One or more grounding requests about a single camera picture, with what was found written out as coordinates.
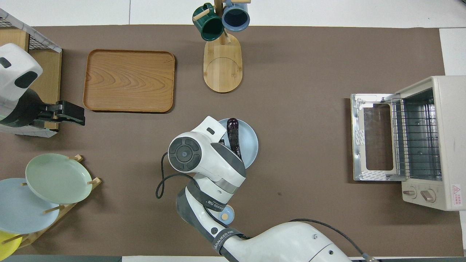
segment mug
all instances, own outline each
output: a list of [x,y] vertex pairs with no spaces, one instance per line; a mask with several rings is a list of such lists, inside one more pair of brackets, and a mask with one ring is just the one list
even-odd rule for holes
[[226,0],[226,8],[222,17],[223,26],[232,32],[243,31],[249,25],[247,4],[232,3]]
[[211,3],[205,3],[203,6],[197,8],[192,16],[196,16],[203,11],[209,9],[209,13],[193,21],[196,28],[201,33],[202,39],[206,41],[214,41],[219,38],[224,30],[222,19],[215,13]]

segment green mug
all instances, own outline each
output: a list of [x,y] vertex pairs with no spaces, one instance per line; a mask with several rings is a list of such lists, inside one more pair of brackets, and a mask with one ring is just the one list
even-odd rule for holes
[[202,39],[206,41],[214,41],[222,35],[224,27],[222,19],[215,13],[212,4],[205,3],[203,6],[197,8],[192,16],[194,17],[207,9],[209,9],[209,13],[196,21],[193,21],[193,23],[201,33]]

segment cable connector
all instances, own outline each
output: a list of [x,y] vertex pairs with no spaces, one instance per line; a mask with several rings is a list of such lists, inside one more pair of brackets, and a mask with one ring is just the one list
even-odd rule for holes
[[363,258],[367,261],[367,262],[378,262],[377,259],[375,259],[373,256],[367,254],[367,253],[364,253],[363,254]]

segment toaster oven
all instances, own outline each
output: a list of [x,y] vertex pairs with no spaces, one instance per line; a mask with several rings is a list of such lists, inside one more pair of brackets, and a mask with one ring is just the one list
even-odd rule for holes
[[404,201],[466,210],[466,76],[352,94],[354,180],[401,181]]

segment warning label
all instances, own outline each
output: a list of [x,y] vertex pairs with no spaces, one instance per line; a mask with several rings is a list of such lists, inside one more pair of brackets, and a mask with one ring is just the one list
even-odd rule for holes
[[452,193],[453,193],[453,205],[454,206],[462,206],[463,203],[461,202],[461,185],[456,184],[452,185]]

